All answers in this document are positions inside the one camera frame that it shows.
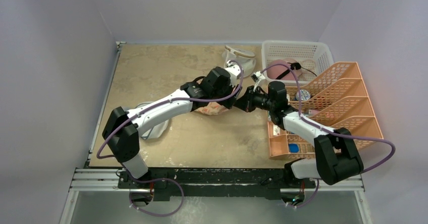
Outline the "floral mesh laundry bag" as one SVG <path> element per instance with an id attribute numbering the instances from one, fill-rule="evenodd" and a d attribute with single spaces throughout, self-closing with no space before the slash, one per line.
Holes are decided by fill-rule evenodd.
<path id="1" fill-rule="evenodd" d="M 217 102 L 193 102 L 192 109 L 193 111 L 207 116 L 216 116 L 229 110 L 228 108 L 218 104 Z"/>

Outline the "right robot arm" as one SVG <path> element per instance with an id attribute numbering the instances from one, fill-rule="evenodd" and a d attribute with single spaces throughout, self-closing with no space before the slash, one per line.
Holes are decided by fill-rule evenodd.
<path id="1" fill-rule="evenodd" d="M 283 180 L 287 186 L 296 187 L 308 178 L 321 179 L 333 185 L 362 173 L 363 161 L 350 131 L 319 125 L 305 117 L 289 103 L 284 83 L 269 83 L 267 92 L 250 86 L 234 106 L 247 113 L 257 108 L 267 111 L 274 125 L 297 134 L 313 146 L 314 158 L 285 164 Z"/>

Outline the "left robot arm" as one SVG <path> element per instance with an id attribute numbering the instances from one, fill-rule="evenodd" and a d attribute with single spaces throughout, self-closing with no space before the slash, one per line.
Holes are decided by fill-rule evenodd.
<path id="1" fill-rule="evenodd" d="M 140 154 L 140 137 L 155 126 L 178 115 L 190 113 L 210 102 L 231 108 L 242 88 L 243 69 L 234 64 L 215 67 L 205 77 L 186 82 L 166 97 L 148 105 L 124 110 L 115 108 L 104 127 L 102 137 L 112 156 L 131 175 L 137 188 L 150 183 L 149 168 Z"/>

